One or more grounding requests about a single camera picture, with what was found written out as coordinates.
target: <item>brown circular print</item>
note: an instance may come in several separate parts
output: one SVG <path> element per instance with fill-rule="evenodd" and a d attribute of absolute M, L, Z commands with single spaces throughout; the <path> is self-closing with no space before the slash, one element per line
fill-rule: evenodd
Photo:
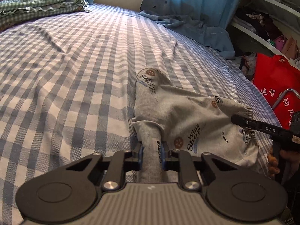
<path fill-rule="evenodd" d="M 146 71 L 146 74 L 148 74 L 149 76 L 155 76 L 154 71 L 151 70 L 151 69 L 148 69 L 148 70 Z"/>
<path fill-rule="evenodd" d="M 181 137 L 177 137 L 174 140 L 174 146 L 176 149 L 181 149 L 183 147 L 183 139 Z"/>
<path fill-rule="evenodd" d="M 218 104 L 216 101 L 212 101 L 211 102 L 211 105 L 214 107 L 214 108 L 218 108 Z"/>

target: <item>green checkered quilt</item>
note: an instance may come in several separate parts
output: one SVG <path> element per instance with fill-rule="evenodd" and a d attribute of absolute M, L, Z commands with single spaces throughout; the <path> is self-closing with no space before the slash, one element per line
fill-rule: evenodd
<path fill-rule="evenodd" d="M 84 0 L 4 0 L 0 2 L 0 31 L 31 19 L 87 11 Z"/>

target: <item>red bag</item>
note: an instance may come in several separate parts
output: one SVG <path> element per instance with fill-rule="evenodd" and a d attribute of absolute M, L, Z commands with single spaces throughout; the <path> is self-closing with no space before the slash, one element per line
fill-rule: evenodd
<path fill-rule="evenodd" d="M 270 58 L 258 53 L 253 83 L 270 106 L 273 106 L 286 89 L 294 89 L 300 93 L 300 70 L 291 66 L 284 56 L 275 55 Z M 274 109 L 285 129 L 290 129 L 292 115 L 298 111 L 300 99 L 292 92 L 288 92 Z"/>

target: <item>metal screw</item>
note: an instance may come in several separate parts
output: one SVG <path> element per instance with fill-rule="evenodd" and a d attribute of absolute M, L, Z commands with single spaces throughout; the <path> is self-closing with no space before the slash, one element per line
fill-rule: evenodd
<path fill-rule="evenodd" d="M 114 181 L 108 181 L 103 184 L 103 187 L 107 190 L 115 190 L 119 187 L 119 185 L 118 185 L 118 183 L 116 183 Z"/>
<path fill-rule="evenodd" d="M 188 190 L 197 190 L 197 189 L 199 189 L 199 187 L 200 187 L 199 183 L 197 183 L 197 182 L 195 182 L 195 181 L 187 182 L 184 186 L 185 186 Z"/>

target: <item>bed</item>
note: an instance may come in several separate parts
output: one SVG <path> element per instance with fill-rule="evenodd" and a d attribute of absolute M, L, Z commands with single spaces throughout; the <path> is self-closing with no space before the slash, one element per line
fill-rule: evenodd
<path fill-rule="evenodd" d="M 213 49 L 130 10 L 88 8 L 0 33 L 0 224 L 22 221 L 15 194 L 25 181 L 136 143 L 134 80 L 146 66 L 177 87 L 241 102 L 256 120 L 280 126 L 258 89 Z M 256 138 L 256 170 L 266 175 L 271 142 L 259 132 Z M 137 174 L 126 178 L 136 182 Z"/>

